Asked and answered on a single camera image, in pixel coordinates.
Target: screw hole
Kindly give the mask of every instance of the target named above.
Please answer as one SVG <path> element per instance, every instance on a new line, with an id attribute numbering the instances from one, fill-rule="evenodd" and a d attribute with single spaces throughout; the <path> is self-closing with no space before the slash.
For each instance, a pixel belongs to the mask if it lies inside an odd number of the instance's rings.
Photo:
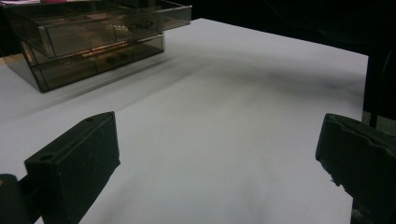
<path id="1" fill-rule="evenodd" d="M 46 156 L 41 157 L 40 160 L 41 161 L 47 161 L 47 160 L 52 159 L 52 157 L 53 157 L 53 155 L 46 155 Z"/>

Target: white tabletop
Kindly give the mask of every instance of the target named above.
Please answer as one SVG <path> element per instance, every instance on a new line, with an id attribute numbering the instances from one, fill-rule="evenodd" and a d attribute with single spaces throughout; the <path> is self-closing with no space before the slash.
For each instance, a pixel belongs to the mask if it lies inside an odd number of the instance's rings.
<path id="1" fill-rule="evenodd" d="M 0 172 L 115 111 L 121 166 L 81 223 L 349 223 L 315 151 L 326 113 L 361 118 L 367 57 L 207 20 L 165 38 L 45 94 L 0 65 Z"/>

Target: white table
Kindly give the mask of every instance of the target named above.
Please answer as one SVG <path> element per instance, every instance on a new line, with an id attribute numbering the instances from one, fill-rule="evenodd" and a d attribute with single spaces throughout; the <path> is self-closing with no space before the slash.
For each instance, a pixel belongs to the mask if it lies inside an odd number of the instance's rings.
<path id="1" fill-rule="evenodd" d="M 0 65 L 0 172 L 113 110 L 121 166 L 81 223 L 349 223 L 315 151 L 326 113 L 361 118 L 367 57 L 207 20 L 165 37 L 45 94 Z"/>

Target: black object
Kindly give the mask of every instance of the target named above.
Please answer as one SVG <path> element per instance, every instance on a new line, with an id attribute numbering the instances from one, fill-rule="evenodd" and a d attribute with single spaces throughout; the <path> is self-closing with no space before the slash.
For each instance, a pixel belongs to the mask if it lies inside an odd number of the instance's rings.
<path id="1" fill-rule="evenodd" d="M 19 183 L 0 175 L 0 223 L 79 223 L 119 157 L 114 112 L 84 119 L 27 159 Z"/>
<path id="2" fill-rule="evenodd" d="M 374 223 L 396 223 L 396 140 L 357 120 L 327 114 L 316 158 Z"/>

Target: drawer organizer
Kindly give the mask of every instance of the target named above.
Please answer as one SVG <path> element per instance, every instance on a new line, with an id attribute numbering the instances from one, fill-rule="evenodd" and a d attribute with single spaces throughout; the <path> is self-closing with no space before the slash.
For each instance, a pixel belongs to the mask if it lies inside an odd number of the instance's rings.
<path id="1" fill-rule="evenodd" d="M 163 31 L 190 24 L 168 1 L 83 1 L 7 7 L 21 53 L 5 58 L 46 92 L 164 51 Z"/>

